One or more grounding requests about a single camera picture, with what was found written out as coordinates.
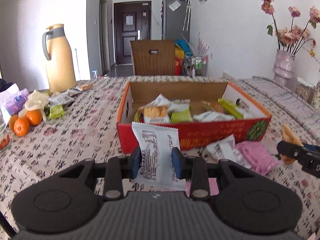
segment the black cable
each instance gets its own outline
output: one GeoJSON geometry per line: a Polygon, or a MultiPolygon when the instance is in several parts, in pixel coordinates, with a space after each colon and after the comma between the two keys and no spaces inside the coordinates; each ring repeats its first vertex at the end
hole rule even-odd
{"type": "Polygon", "coordinates": [[[13,238],[17,233],[10,226],[9,222],[5,219],[4,215],[0,212],[0,225],[10,238],[13,238]]]}

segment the refrigerator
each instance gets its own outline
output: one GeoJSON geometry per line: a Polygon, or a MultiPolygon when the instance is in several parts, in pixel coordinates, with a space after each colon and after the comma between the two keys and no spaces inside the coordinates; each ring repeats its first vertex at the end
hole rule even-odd
{"type": "Polygon", "coordinates": [[[188,2],[185,0],[162,0],[162,39],[163,40],[182,40],[183,37],[189,42],[190,23],[187,30],[187,22],[183,31],[184,19],[186,16],[188,2]],[[179,1],[181,6],[175,9],[179,1]]]}

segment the yellow thermos jug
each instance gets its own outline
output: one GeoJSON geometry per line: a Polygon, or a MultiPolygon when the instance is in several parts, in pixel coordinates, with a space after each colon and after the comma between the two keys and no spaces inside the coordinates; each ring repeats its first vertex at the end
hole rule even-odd
{"type": "Polygon", "coordinates": [[[51,92],[63,92],[76,86],[72,52],[65,36],[63,24],[47,28],[42,36],[48,81],[51,92]]]}

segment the dark brown door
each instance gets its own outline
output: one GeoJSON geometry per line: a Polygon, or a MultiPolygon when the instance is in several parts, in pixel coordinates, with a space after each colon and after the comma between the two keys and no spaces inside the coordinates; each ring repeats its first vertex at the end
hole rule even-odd
{"type": "Polygon", "coordinates": [[[151,2],[115,4],[116,63],[131,64],[130,41],[149,40],[151,2]]]}

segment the red cardboard box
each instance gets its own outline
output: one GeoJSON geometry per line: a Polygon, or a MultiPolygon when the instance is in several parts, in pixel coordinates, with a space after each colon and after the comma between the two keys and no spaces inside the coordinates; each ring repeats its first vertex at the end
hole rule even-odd
{"type": "Polygon", "coordinates": [[[190,99],[192,116],[206,112],[201,101],[214,103],[219,98],[229,99],[234,103],[241,99],[255,116],[255,119],[235,121],[158,124],[179,130],[180,148],[183,151],[205,147],[231,134],[235,135],[237,143],[246,140],[260,141],[271,120],[271,114],[261,104],[230,82],[129,82],[117,115],[120,143],[125,154],[132,153],[139,145],[131,128],[135,113],[139,107],[152,102],[159,94],[169,100],[190,99]]]}

